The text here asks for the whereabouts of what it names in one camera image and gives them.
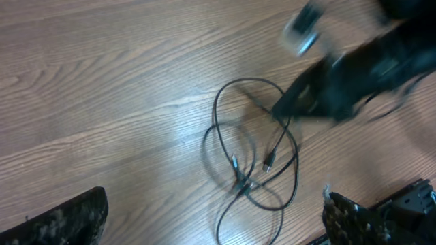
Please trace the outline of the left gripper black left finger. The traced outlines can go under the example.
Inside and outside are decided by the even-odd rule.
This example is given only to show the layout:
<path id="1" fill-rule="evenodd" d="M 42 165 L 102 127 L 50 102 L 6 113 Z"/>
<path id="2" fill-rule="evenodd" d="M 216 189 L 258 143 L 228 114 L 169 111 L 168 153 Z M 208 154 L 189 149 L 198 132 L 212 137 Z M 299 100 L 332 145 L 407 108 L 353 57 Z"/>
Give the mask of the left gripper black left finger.
<path id="1" fill-rule="evenodd" d="M 108 216 L 105 188 L 93 187 L 32 219 L 1 232 L 5 245 L 98 245 Z"/>

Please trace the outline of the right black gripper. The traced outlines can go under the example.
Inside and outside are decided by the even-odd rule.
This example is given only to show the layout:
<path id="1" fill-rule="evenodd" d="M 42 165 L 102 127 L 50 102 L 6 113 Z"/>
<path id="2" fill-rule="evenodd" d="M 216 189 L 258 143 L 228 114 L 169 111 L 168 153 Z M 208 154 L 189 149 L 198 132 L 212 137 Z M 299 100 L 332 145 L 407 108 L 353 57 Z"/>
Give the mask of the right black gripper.
<path id="1" fill-rule="evenodd" d="M 394 88 L 389 75 L 401 61 L 400 54 L 383 50 L 355 50 L 336 59 L 325 56 L 292 82 L 272 112 L 278 117 L 353 118 L 354 105 L 363 97 Z"/>

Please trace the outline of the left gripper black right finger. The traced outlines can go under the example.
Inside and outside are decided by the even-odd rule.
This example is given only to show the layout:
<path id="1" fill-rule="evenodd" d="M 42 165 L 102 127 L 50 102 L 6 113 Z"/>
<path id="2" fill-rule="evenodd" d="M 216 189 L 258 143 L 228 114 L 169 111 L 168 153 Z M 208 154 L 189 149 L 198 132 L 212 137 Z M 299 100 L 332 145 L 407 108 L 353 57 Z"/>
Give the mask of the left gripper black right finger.
<path id="1" fill-rule="evenodd" d="M 435 243 L 435 226 L 408 231 L 348 198 L 323 194 L 322 222 L 332 245 L 420 245 Z"/>

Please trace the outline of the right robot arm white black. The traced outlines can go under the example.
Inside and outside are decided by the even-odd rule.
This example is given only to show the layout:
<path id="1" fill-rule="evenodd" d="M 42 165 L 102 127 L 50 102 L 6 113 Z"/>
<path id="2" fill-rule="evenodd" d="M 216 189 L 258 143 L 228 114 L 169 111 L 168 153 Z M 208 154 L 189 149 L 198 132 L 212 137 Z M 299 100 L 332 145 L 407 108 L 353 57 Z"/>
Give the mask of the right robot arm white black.
<path id="1" fill-rule="evenodd" d="M 355 105 L 435 71 L 435 2 L 380 1 L 384 20 L 400 25 L 351 52 L 324 41 L 325 55 L 302 72 L 272 107 L 277 118 L 354 118 Z"/>

